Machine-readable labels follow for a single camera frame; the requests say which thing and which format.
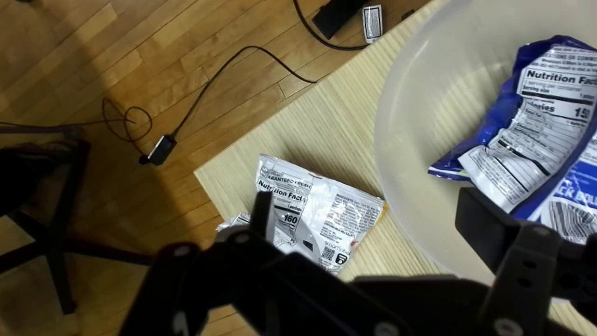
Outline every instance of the black object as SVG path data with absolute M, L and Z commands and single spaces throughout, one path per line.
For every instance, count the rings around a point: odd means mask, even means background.
M 493 287 L 456 276 L 344 283 L 269 244 L 271 212 L 273 194 L 258 194 L 249 231 L 206 251 L 193 242 L 163 248 L 122 334 L 199 334 L 208 311 L 223 304 L 234 304 L 260 334 L 574 334 L 547 319 L 564 242 L 544 225 L 519 227 Z
M 143 156 L 143 158 L 141 158 L 141 164 L 148 164 L 148 162 L 152 162 L 152 164 L 156 164 L 156 166 L 163 164 L 163 162 L 169 158 L 169 154 L 172 153 L 174 145 L 176 145 L 176 138 L 171 136 L 171 134 L 163 134 L 163 136 L 156 141 L 156 145 L 154 145 L 154 149 L 148 153 L 148 156 Z
M 499 270 L 508 250 L 531 222 L 516 222 L 480 190 L 463 188 L 456 225 L 491 270 Z M 597 322 L 597 235 L 587 246 L 562 240 L 555 250 L 559 263 L 553 296 L 570 298 L 574 306 Z
M 3 207 L 5 212 L 0 214 L 8 214 L 18 225 L 21 225 L 34 238 L 34 242 L 0 255 L 0 272 L 6 272 L 38 255 L 46 255 L 49 261 L 49 268 L 55 279 L 62 311 L 74 313 L 77 304 L 70 289 L 70 276 L 68 276 L 68 265 L 64 255 L 66 251 L 126 261 L 126 263 L 139 263 L 139 265 L 150 265 L 152 257 L 144 253 L 133 253 L 133 251 L 116 250 L 116 248 L 109 248 L 109 246 L 102 246 L 87 240 L 70 238 L 68 223 L 74 212 L 79 184 L 87 169 L 90 145 L 87 141 L 77 141 L 74 149 L 66 154 L 55 154 L 57 151 L 49 149 L 46 158 L 44 158 L 44 153 L 46 151 L 33 153 L 19 147 L 0 151 L 0 171 L 3 171 L 0 175 L 12 177 L 16 181 L 14 184 L 10 184 L 6 179 L 3 179 L 5 195 L 0 199 L 6 201 L 12 190 L 14 192 L 19 190 L 19 184 L 27 181 L 23 188 L 25 192 L 18 194 L 16 197 L 18 201 L 3 203 L 6 207 Z M 25 210 L 21 210 L 19 205 L 33 195 L 33 192 L 38 186 L 38 181 L 42 181 L 57 166 L 70 166 L 70 171 L 62 184 L 62 192 L 55 207 L 55 214 L 51 222 L 46 225 L 36 218 L 33 218 L 31 214 L 27 214 Z
M 299 0 L 294 0 L 294 5 L 296 5 L 296 11 L 303 22 L 303 26 L 307 27 L 309 33 L 312 33 L 322 44 L 329 46 L 329 48 L 337 48 L 337 50 L 363 50 L 366 48 L 368 44 L 335 44 L 331 41 L 327 41 L 325 37 L 322 37 L 316 27 L 312 27 L 312 24 L 305 18 L 305 13 L 299 5 Z
M 368 0 L 331 0 L 327 5 L 320 7 L 314 22 L 327 39 L 333 39 L 333 35 L 337 35 L 337 31 L 366 3 Z

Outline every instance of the black charger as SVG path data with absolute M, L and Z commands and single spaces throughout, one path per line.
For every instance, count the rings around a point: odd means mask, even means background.
M 156 141 L 154 149 L 146 156 L 141 156 L 139 162 L 141 164 L 156 164 L 156 166 L 159 166 L 169 158 L 169 154 L 172 153 L 176 143 L 178 141 L 176 141 L 176 138 L 172 134 L 163 134 Z
M 366 3 L 368 0 L 333 0 L 320 9 L 320 13 L 314 16 L 314 22 L 320 27 L 320 31 L 327 39 L 331 39 Z

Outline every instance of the black cable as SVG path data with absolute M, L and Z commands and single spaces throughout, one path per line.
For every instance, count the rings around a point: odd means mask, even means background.
M 195 108 L 200 104 L 200 100 L 204 98 L 206 91 L 210 89 L 210 85 L 225 72 L 225 69 L 234 61 L 238 59 L 245 50 L 262 50 L 266 52 L 268 55 L 271 55 L 277 63 L 281 63 L 290 74 L 297 76 L 299 80 L 303 82 L 309 82 L 309 83 L 318 83 L 318 80 L 311 80 L 311 78 L 305 78 L 301 76 L 299 72 L 296 72 L 290 65 L 286 65 L 277 54 L 273 54 L 271 50 L 260 46 L 260 44 L 247 44 L 243 46 L 241 50 L 238 50 L 232 57 L 228 57 L 228 61 L 208 80 L 208 83 L 202 87 L 200 95 L 193 100 L 191 108 L 187 110 L 186 117 L 180 121 L 180 125 L 171 132 L 172 138 L 176 138 L 184 125 L 189 121 L 189 117 L 193 115 Z
M 228 57 L 227 63 L 206 82 L 206 85 L 202 87 L 200 95 L 193 100 L 191 108 L 187 110 L 186 117 L 184 117 L 184 119 L 180 121 L 180 125 L 171 132 L 171 138 L 172 138 L 172 139 L 180 134 L 180 130 L 186 126 L 186 123 L 187 123 L 189 117 L 193 115 L 193 111 L 199 108 L 199 104 L 202 102 L 202 98 L 204 98 L 206 91 L 210 89 L 210 85 L 225 72 L 225 69 L 227 69 L 234 59 L 238 59 L 243 52 L 247 52 L 247 50 L 251 50 L 251 48 L 260 50 L 260 52 L 266 52 L 266 54 L 271 55 L 277 63 L 281 63 L 290 74 L 297 76 L 299 80 L 309 82 L 309 83 L 318 83 L 318 80 L 311 80 L 311 78 L 301 76 L 297 70 L 294 70 L 288 63 L 284 63 L 284 61 L 283 61 L 279 55 L 275 55 L 271 50 L 268 50 L 268 48 L 264 48 L 264 46 L 260 46 L 260 44 L 247 44 L 247 46 L 243 46 L 241 50 L 238 50 L 232 57 Z M 111 117 L 109 117 L 109 106 L 120 113 L 118 119 L 111 119 Z M 144 123 L 148 125 L 148 128 L 146 128 L 141 136 L 133 136 L 133 134 L 131 134 L 131 128 L 130 128 L 130 125 L 135 123 L 135 119 L 131 117 L 133 111 L 141 111 L 141 115 L 144 115 L 144 119 L 146 119 Z M 105 97 L 103 102 L 102 102 L 102 115 L 103 115 L 102 121 L 62 123 L 62 125 L 23 125 L 23 123 L 0 121 L 0 134 L 3 134 L 3 132 L 8 132 L 8 134 L 14 134 L 14 132 L 70 132 L 70 130 L 74 130 L 74 128 L 77 128 L 77 126 L 107 125 L 109 130 L 111 130 L 116 138 L 124 139 L 124 141 L 128 141 L 128 143 L 131 143 L 131 145 L 135 145 L 135 149 L 137 149 L 143 156 L 146 156 L 146 153 L 139 147 L 139 139 L 146 138 L 146 136 L 152 132 L 152 128 L 154 128 L 154 117 L 152 117 L 152 113 L 150 113 L 148 110 L 144 110 L 143 106 L 130 106 L 126 111 L 122 111 L 122 110 L 116 106 L 115 100 L 111 100 L 111 98 Z M 124 128 L 126 128 L 126 134 L 118 132 L 118 130 L 115 128 L 115 123 L 122 123 Z
M 122 117 L 118 119 L 111 119 L 109 117 L 109 111 L 107 111 L 107 106 L 113 106 Z M 141 134 L 141 136 L 135 136 L 131 134 L 131 128 L 130 125 L 135 123 L 135 119 L 131 117 L 133 111 L 139 111 L 141 115 L 144 115 L 146 123 L 148 123 L 148 128 Z M 122 141 L 128 141 L 128 143 L 133 143 L 133 147 L 144 154 L 144 151 L 139 147 L 139 139 L 146 138 L 152 128 L 154 128 L 154 117 L 148 110 L 141 108 L 141 106 L 130 106 L 126 111 L 120 111 L 120 108 L 115 104 L 115 100 L 111 98 L 103 98 L 102 102 L 102 115 L 103 119 L 102 121 L 85 121 L 85 123 L 62 123 L 62 125 L 27 125 L 27 123 L 10 123 L 10 121 L 0 121 L 0 134 L 18 134 L 18 132 L 27 132 L 27 134 L 36 134 L 36 132 L 70 132 L 74 128 L 79 128 L 79 126 L 94 126 L 94 125 L 107 125 L 109 130 L 120 138 Z M 120 134 L 116 128 L 115 128 L 115 123 L 122 123 L 124 128 L 126 128 L 126 134 Z
M 322 37 L 314 27 L 312 24 L 305 18 L 305 13 L 299 5 L 299 0 L 294 0 L 296 3 L 296 9 L 297 9 L 297 14 L 303 22 L 303 26 L 307 27 L 307 31 L 311 31 L 320 42 L 324 42 L 325 46 L 331 46 L 331 48 L 337 48 L 337 50 L 363 50 L 366 48 L 368 44 L 335 44 L 335 42 L 329 42 L 325 37 Z
M 124 128 L 126 128 L 126 136 L 122 136 L 122 134 L 118 134 L 118 130 L 113 126 L 113 123 L 111 123 L 111 119 L 109 119 L 109 113 L 107 113 L 107 106 L 113 106 L 120 115 L 122 115 L 122 123 L 124 123 Z M 131 128 L 130 128 L 130 123 L 135 123 L 135 119 L 131 119 L 131 113 L 133 111 L 141 111 L 141 115 L 144 115 L 146 117 L 146 121 L 148 121 L 148 128 L 143 132 L 143 134 L 139 134 L 137 138 L 133 138 L 133 134 L 131 134 Z M 143 106 L 130 106 L 126 111 L 120 111 L 120 108 L 115 104 L 115 100 L 111 100 L 111 98 L 103 98 L 102 100 L 102 115 L 105 117 L 105 123 L 107 123 L 107 126 L 109 126 L 109 130 L 116 136 L 116 138 L 120 138 L 120 139 L 124 139 L 124 141 L 130 141 L 141 154 L 146 154 L 141 147 L 139 147 L 139 139 L 143 139 L 143 138 L 146 138 L 150 132 L 152 132 L 152 128 L 154 128 L 154 117 L 152 117 L 152 113 L 146 110 L 146 108 L 143 108 Z

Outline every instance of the power cord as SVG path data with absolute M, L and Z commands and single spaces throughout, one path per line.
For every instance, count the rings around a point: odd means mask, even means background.
M 187 113 L 184 115 L 184 119 L 178 123 L 178 126 L 171 132 L 171 134 L 163 134 L 158 143 L 154 145 L 154 149 L 150 151 L 150 154 L 146 154 L 141 147 L 139 141 L 143 138 L 146 138 L 152 128 L 154 128 L 154 117 L 152 113 L 143 108 L 143 106 L 130 106 L 126 111 L 122 111 L 115 100 L 111 98 L 103 98 L 102 102 L 102 121 L 87 121 L 87 123 L 62 123 L 62 125 L 23 125 L 23 123 L 10 123 L 10 121 L 0 121 L 0 134 L 16 134 L 16 132 L 74 132 L 79 126 L 94 126 L 94 125 L 107 125 L 109 130 L 120 138 L 122 141 L 131 143 L 139 153 L 141 153 L 141 164 L 163 164 L 167 160 L 167 156 L 171 154 L 171 151 L 174 149 L 174 145 L 178 143 L 176 138 L 182 132 L 182 128 L 187 125 L 187 121 L 191 119 L 191 115 L 197 111 L 197 108 L 200 106 L 206 91 L 213 85 L 213 82 L 227 70 L 227 67 L 236 61 L 243 52 L 247 50 L 260 50 L 268 55 L 271 55 L 277 63 L 281 63 L 290 74 L 294 74 L 296 78 L 307 82 L 307 83 L 318 83 L 318 80 L 311 80 L 301 76 L 297 70 L 294 70 L 288 63 L 284 63 L 277 54 L 273 54 L 271 50 L 260 46 L 260 44 L 247 44 L 241 50 L 238 50 L 232 57 L 228 57 L 225 61 L 225 65 L 206 82 L 206 85 L 202 87 L 202 91 L 199 93 L 199 97 L 193 100 L 191 108 L 187 110 Z M 109 117 L 109 108 L 116 110 L 120 117 L 111 119 Z M 131 132 L 131 125 L 139 123 L 137 119 L 143 119 L 141 125 L 146 125 L 146 128 L 139 134 L 133 136 Z
M 172 138 L 176 138 L 182 128 L 186 126 L 186 123 L 189 121 L 189 117 L 193 115 L 195 108 L 200 104 L 200 100 L 204 98 L 206 91 L 210 89 L 210 85 L 225 72 L 225 69 L 236 61 L 243 52 L 247 50 L 260 50 L 266 52 L 268 55 L 271 55 L 277 63 L 281 63 L 290 74 L 297 76 L 299 80 L 307 82 L 307 83 L 318 83 L 318 80 L 311 80 L 301 76 L 299 72 L 296 72 L 290 65 L 286 65 L 277 54 L 273 54 L 271 50 L 260 46 L 260 44 L 247 44 L 241 50 L 238 50 L 232 57 L 228 57 L 228 61 L 206 82 L 206 85 L 202 87 L 200 95 L 193 100 L 191 108 L 187 110 L 186 117 L 180 121 L 180 125 L 171 132 Z
M 314 29 L 314 26 L 305 18 L 305 13 L 303 13 L 303 9 L 301 9 L 301 5 L 299 5 L 299 0 L 294 0 L 294 3 L 296 3 L 296 11 L 297 11 L 303 26 L 307 27 L 307 31 L 312 33 L 312 35 L 314 35 L 320 42 L 324 42 L 325 46 L 331 46 L 331 48 L 337 48 L 337 50 L 363 50 L 363 48 L 368 46 L 368 44 L 335 44 L 335 42 L 329 42 L 329 41 L 327 41 L 325 37 L 322 37 L 322 35 Z

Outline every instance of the nutrition facts label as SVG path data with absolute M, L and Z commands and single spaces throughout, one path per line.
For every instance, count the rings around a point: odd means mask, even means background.
M 460 158 L 508 212 L 557 173 L 585 136 L 596 110 L 597 52 L 551 48 L 523 69 L 518 93 L 525 100 L 510 126 Z

